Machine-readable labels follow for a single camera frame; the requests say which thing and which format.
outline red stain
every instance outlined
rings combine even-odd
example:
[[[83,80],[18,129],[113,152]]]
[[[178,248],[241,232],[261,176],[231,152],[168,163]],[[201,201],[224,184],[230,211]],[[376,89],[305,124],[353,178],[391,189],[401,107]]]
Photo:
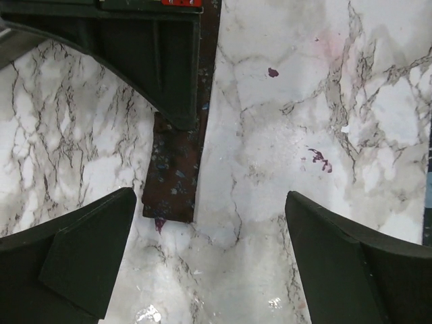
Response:
[[[331,163],[329,162],[329,160],[324,159],[323,153],[321,153],[318,150],[315,150],[314,148],[309,148],[308,151],[312,151],[315,154],[312,160],[313,163],[316,163],[317,161],[321,161],[323,162],[323,168],[322,168],[323,171],[327,170],[327,173],[333,172],[333,167],[331,166]]]
[[[166,222],[166,219],[155,218],[155,229],[159,232],[159,234],[162,232],[162,227]]]
[[[278,76],[278,75],[279,75],[279,72],[278,72],[278,71],[273,70],[271,67],[269,67],[269,77],[270,77],[270,78],[274,78],[274,77],[276,77],[276,76]]]

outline white marble surface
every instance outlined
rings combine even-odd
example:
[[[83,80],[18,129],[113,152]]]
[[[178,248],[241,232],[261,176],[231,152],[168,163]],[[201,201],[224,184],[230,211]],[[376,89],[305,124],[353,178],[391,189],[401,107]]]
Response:
[[[101,323],[310,323],[288,190],[419,243],[431,14],[427,0],[225,0],[196,222],[159,235],[138,203]],[[140,196],[152,126],[142,97],[57,43],[1,71],[1,235],[120,186]]]

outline purple stain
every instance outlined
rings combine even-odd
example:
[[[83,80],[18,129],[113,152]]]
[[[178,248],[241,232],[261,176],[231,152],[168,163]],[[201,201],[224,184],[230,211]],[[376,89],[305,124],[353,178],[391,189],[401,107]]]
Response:
[[[314,157],[312,159],[313,163],[316,163],[317,161],[321,161],[323,162],[323,171],[327,171],[327,173],[331,173],[333,172],[333,167],[331,166],[331,163],[329,162],[329,160],[324,159],[324,155],[323,153],[321,153],[318,150],[315,150],[314,148],[310,148],[308,149],[308,151],[314,152]]]
[[[165,225],[166,222],[166,219],[155,218],[155,229],[156,231],[158,231],[159,234],[161,234],[162,227]]]
[[[279,72],[276,70],[273,70],[271,67],[269,67],[269,77],[275,78],[276,76],[279,76]]]

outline blue paint speck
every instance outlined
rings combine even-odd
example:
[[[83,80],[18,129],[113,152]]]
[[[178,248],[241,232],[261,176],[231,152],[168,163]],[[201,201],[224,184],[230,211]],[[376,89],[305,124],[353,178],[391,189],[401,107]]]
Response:
[[[175,174],[176,174],[178,177],[186,178],[186,176],[184,175],[184,173],[181,172],[180,170],[177,170],[177,171],[175,172]]]

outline red label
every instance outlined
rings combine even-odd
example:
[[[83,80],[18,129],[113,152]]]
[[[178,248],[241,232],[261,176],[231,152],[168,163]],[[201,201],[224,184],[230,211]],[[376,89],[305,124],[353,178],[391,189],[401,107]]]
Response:
[[[202,7],[203,0],[161,0],[163,5],[179,5],[182,7]]]

